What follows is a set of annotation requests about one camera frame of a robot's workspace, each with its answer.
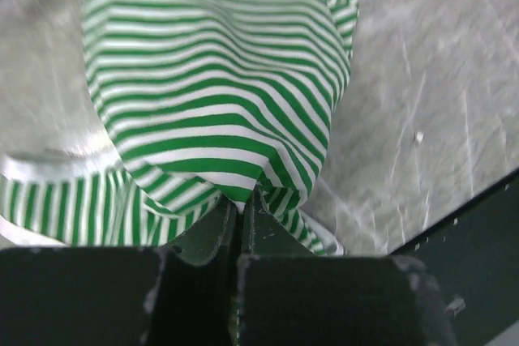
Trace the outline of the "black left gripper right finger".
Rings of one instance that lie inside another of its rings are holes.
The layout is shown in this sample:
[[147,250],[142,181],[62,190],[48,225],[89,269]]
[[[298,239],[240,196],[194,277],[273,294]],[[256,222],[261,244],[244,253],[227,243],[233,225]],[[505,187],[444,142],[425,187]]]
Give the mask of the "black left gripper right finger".
[[243,216],[241,345],[454,345],[436,279],[410,256],[309,253],[259,190]]

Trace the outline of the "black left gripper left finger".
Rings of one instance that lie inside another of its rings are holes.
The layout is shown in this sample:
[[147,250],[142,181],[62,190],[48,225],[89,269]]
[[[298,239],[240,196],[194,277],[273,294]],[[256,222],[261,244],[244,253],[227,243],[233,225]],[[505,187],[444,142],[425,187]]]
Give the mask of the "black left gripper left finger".
[[231,344],[236,219],[220,202],[162,247],[3,250],[2,344]]

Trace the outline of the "green white striped tank top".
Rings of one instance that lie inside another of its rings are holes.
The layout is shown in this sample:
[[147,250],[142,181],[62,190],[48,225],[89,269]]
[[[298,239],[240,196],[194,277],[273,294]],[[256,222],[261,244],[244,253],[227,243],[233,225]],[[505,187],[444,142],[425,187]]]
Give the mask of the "green white striped tank top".
[[229,200],[313,254],[302,212],[350,81],[358,0],[82,0],[86,82],[112,147],[8,156],[1,234],[30,246],[161,246]]

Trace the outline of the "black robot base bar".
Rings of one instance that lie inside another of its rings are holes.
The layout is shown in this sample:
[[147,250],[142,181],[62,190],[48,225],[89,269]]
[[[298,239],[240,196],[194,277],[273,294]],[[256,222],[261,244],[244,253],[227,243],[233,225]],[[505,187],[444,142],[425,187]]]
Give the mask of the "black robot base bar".
[[518,172],[396,249],[437,279],[460,345],[518,343]]

